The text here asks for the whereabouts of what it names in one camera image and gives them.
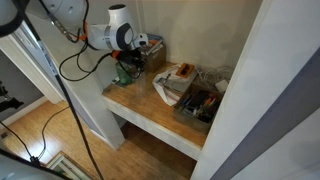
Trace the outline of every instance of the cardboard box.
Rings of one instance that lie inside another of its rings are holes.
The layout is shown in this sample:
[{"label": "cardboard box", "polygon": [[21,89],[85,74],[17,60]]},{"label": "cardboard box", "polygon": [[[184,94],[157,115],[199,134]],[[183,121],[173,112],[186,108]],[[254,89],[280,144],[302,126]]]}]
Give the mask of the cardboard box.
[{"label": "cardboard box", "polygon": [[192,83],[189,88],[186,90],[186,92],[182,95],[182,97],[180,98],[180,100],[176,103],[176,105],[174,106],[174,115],[175,115],[175,119],[183,124],[186,124],[188,126],[190,126],[191,128],[199,131],[199,132],[203,132],[204,134],[208,134],[211,128],[211,125],[213,123],[214,117],[212,118],[212,120],[209,123],[203,122],[191,115],[187,115],[183,112],[181,112],[179,110],[179,107],[182,103],[182,101],[186,98],[186,96],[190,93],[190,92],[199,92],[201,90],[205,90],[205,91],[209,91],[210,93],[212,93],[214,95],[214,97],[217,98],[218,101],[221,101],[223,98],[223,95],[220,94],[217,91],[213,91],[208,89],[205,86],[201,86],[199,84],[195,84]]},{"label": "cardboard box", "polygon": [[155,72],[167,61],[166,45],[162,43],[162,48],[156,52],[150,53],[148,56],[142,54],[142,57],[146,59],[144,69],[146,72]]}]

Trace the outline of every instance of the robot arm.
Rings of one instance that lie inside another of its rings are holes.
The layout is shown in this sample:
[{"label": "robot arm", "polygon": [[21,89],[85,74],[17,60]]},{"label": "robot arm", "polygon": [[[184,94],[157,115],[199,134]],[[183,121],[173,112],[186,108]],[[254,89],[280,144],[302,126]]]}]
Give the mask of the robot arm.
[{"label": "robot arm", "polygon": [[108,25],[90,25],[88,27],[89,43],[97,49],[133,50],[148,42],[144,33],[137,34],[133,29],[127,7],[123,4],[108,9]]},{"label": "robot arm", "polygon": [[[59,31],[69,40],[68,29],[82,27],[86,13],[86,0],[18,0],[27,12],[43,19],[50,19]],[[146,44],[148,37],[136,33],[133,29],[128,9],[123,4],[113,5],[108,9],[110,22],[102,25],[88,25],[87,38],[90,45],[100,50],[133,50]],[[22,22],[16,16],[17,10],[11,0],[0,2],[1,36],[12,33]]]}]

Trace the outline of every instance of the hardwood floor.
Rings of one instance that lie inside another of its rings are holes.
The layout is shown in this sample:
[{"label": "hardwood floor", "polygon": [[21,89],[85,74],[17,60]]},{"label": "hardwood floor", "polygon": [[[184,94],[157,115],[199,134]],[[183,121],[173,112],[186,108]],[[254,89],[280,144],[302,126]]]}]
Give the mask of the hardwood floor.
[{"label": "hardwood floor", "polygon": [[[41,130],[45,122],[65,107],[65,102],[56,105],[46,102],[9,127],[25,141],[31,154],[38,156],[43,148]],[[189,179],[196,164],[193,159],[129,123],[122,128],[126,141],[118,150],[113,150],[94,136],[86,125],[84,130],[105,179]],[[90,176],[98,179],[70,109],[52,119],[45,136],[47,149],[41,162],[48,163],[59,151],[63,151]],[[12,152],[29,159],[13,135],[3,141]]]}]

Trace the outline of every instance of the electrical wire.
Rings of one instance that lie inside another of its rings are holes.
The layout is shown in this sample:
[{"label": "electrical wire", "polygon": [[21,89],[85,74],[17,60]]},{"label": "electrical wire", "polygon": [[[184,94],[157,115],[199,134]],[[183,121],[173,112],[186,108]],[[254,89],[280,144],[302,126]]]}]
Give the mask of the electrical wire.
[{"label": "electrical wire", "polygon": [[0,124],[5,127],[8,131],[10,131],[14,136],[16,136],[16,138],[18,138],[18,140],[21,142],[21,144],[23,144],[24,148],[26,149],[27,153],[29,154],[30,158],[32,157],[27,145],[22,141],[22,139],[14,132],[12,131],[8,126],[6,126],[3,122],[0,121]]},{"label": "electrical wire", "polygon": [[87,21],[87,17],[88,17],[88,13],[89,13],[89,8],[90,8],[90,4],[89,4],[89,1],[86,0],[86,11],[84,13],[84,17],[83,17],[83,23],[82,23],[82,28],[83,28],[83,33],[85,35],[87,35],[87,30],[86,30],[86,21]]},{"label": "electrical wire", "polygon": [[118,61],[118,63],[119,63],[119,65],[120,65],[121,69],[122,69],[129,77],[131,77],[132,79],[138,79],[138,78],[141,76],[141,74],[142,74],[142,70],[141,70],[141,69],[138,70],[138,75],[137,75],[136,77],[132,77],[131,73],[129,73],[129,72],[126,70],[126,68],[122,65],[121,61]]},{"label": "electrical wire", "polygon": [[43,1],[42,1],[42,0],[39,0],[39,2],[40,2],[40,4],[41,4],[41,6],[43,7],[43,9],[46,11],[46,13],[47,13],[47,14],[50,14],[49,9],[48,9],[47,6],[43,3]]},{"label": "electrical wire", "polygon": [[[87,44],[85,44],[85,46],[82,47],[82,50],[85,51],[87,48],[88,48],[88,46],[87,46]],[[81,54],[79,54],[79,55],[77,56],[77,66],[78,66],[78,68],[79,68],[82,72],[90,73],[90,71],[84,70],[84,69],[80,66],[80,62],[79,62],[80,55],[81,55]]]},{"label": "electrical wire", "polygon": [[219,68],[196,67],[200,81],[210,89],[216,89],[215,84],[225,79],[227,82],[233,73],[233,69],[227,66]]},{"label": "electrical wire", "polygon": [[97,64],[96,64],[96,65],[93,67],[93,69],[92,69],[91,71],[89,71],[85,76],[83,76],[83,77],[81,77],[81,78],[79,78],[79,79],[70,79],[70,78],[68,78],[68,77],[66,77],[65,75],[62,74],[62,65],[63,65],[65,62],[67,62],[67,60],[69,60],[69,59],[77,56],[78,54],[81,54],[81,53],[79,52],[79,53],[77,53],[77,54],[74,54],[74,55],[68,57],[67,59],[63,60],[63,62],[62,62],[62,63],[60,64],[60,66],[59,66],[59,74],[60,74],[64,79],[66,79],[66,80],[68,80],[68,81],[71,81],[71,82],[77,82],[77,81],[81,81],[81,80],[87,78],[89,75],[91,75],[93,72],[95,72],[95,71],[97,70],[97,68],[98,68],[99,64],[102,62],[102,60],[104,60],[104,59],[105,59],[106,57],[108,57],[108,56],[111,56],[111,53],[107,53],[107,54],[101,56],[101,57],[99,58]]},{"label": "electrical wire", "polygon": [[81,32],[81,28],[78,28],[78,32],[77,32],[77,36],[75,36],[74,34],[71,34],[70,32],[68,32],[69,34],[75,36],[77,39],[76,40],[73,40],[71,39],[70,41],[73,42],[73,43],[78,43],[79,40],[80,40],[80,32]]},{"label": "electrical wire", "polygon": [[[36,31],[35,28],[33,27],[30,19],[29,19],[28,16],[26,15],[24,9],[21,7],[21,5],[18,3],[17,0],[13,0],[13,3],[14,3],[14,5],[15,5],[16,8],[17,8],[18,13],[21,15],[21,17],[24,19],[24,21],[26,22],[26,24],[27,24],[28,27],[30,28],[30,30],[31,30],[32,34],[34,35],[34,37],[36,38],[37,42],[38,42],[39,44],[42,44],[42,41],[41,41],[41,38],[40,38],[39,34],[37,33],[37,31]],[[53,63],[52,60],[51,60],[51,58],[50,58],[49,56],[46,57],[46,60],[48,61],[48,64],[49,64],[49,65],[51,65],[51,64]],[[86,147],[86,150],[87,150],[88,155],[89,155],[89,157],[90,157],[90,160],[91,160],[92,164],[94,165],[94,168],[95,168],[95,170],[97,171],[97,173],[98,173],[98,175],[99,175],[99,178],[100,178],[101,180],[103,180],[103,179],[104,179],[104,178],[103,178],[103,175],[102,175],[101,171],[99,170],[99,167],[98,167],[97,163],[95,162],[95,160],[94,160],[94,158],[93,158],[93,155],[92,155],[91,150],[90,150],[90,146],[89,146],[89,144],[88,144],[88,140],[87,140],[87,138],[86,138],[86,135],[84,134],[84,131],[83,131],[83,128],[82,128],[80,119],[79,119],[79,117],[78,117],[78,115],[77,115],[77,112],[76,112],[76,110],[75,110],[75,108],[74,108],[74,105],[73,105],[73,103],[72,103],[72,101],[71,101],[70,95],[69,95],[69,93],[68,93],[65,85],[63,84],[62,79],[61,79],[61,78],[59,77],[59,75],[56,73],[55,67],[54,67],[54,66],[50,66],[50,67],[51,67],[52,73],[54,74],[54,76],[55,76],[55,78],[56,78],[56,80],[57,80],[57,82],[58,82],[58,84],[59,84],[59,86],[60,86],[63,94],[65,95],[65,98],[66,98],[67,102],[69,103],[71,112],[72,112],[72,114],[73,114],[73,116],[74,116],[74,118],[75,118],[75,121],[77,122],[78,128],[79,128],[80,133],[81,133],[81,137],[82,137],[83,142],[84,142],[84,144],[85,144],[85,147]]]},{"label": "electrical wire", "polygon": [[60,111],[58,111],[58,112],[56,112],[56,113],[54,113],[54,114],[47,120],[47,122],[45,123],[45,125],[43,126],[42,132],[41,132],[41,134],[42,134],[42,140],[43,140],[43,150],[41,151],[41,153],[40,153],[39,156],[38,156],[38,159],[39,159],[39,160],[42,158],[42,156],[44,155],[44,153],[45,153],[45,151],[46,151],[46,148],[47,148],[46,138],[45,138],[45,136],[44,136],[44,132],[45,132],[45,129],[46,129],[47,125],[50,123],[50,121],[51,121],[56,115],[60,114],[61,112],[63,112],[64,110],[66,110],[66,109],[68,109],[68,108],[69,108],[69,106],[66,107],[66,108],[64,108],[64,109],[62,109],[62,110],[60,110]]}]

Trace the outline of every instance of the white wall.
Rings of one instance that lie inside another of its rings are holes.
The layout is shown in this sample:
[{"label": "white wall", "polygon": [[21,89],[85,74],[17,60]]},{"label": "white wall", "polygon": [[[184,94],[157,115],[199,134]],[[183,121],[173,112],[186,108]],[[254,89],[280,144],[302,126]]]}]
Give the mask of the white wall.
[{"label": "white wall", "polygon": [[[108,7],[113,4],[124,3],[128,6],[133,14],[133,21],[139,24],[137,19],[137,10],[135,1],[104,1],[96,0],[89,1],[90,10],[87,21],[90,24],[107,24],[109,16],[107,13]],[[32,15],[29,16],[35,26],[40,37],[48,47],[54,57],[54,61],[58,66],[63,59],[78,52],[82,44],[73,44],[65,39],[58,30],[46,20],[39,19]],[[110,51],[93,51],[88,50],[80,58],[80,63],[85,69],[92,69],[98,59],[105,53]],[[110,111],[107,110],[104,99],[101,95],[103,89],[110,84],[111,80],[116,76],[114,60],[107,58],[103,61],[97,72],[90,75],[88,78],[80,82],[65,81],[71,91],[74,92],[75,98],[87,111],[87,114],[98,127],[102,135],[107,139],[110,145],[118,148],[124,141],[124,137],[120,128]],[[78,70],[75,59],[66,63],[63,66],[63,73],[71,78],[77,79],[85,74]]]},{"label": "white wall", "polygon": [[320,108],[238,173],[233,180],[318,180]]},{"label": "white wall", "polygon": [[192,179],[212,177],[319,47],[318,7],[318,0],[262,3]]},{"label": "white wall", "polygon": [[26,52],[20,49],[20,46],[18,46],[13,37],[8,36],[1,38],[0,48],[50,102],[58,103],[62,100],[57,89],[55,89],[39,69],[32,64],[31,59]]},{"label": "white wall", "polygon": [[235,67],[262,0],[139,0],[142,29],[164,37],[167,60]]}]

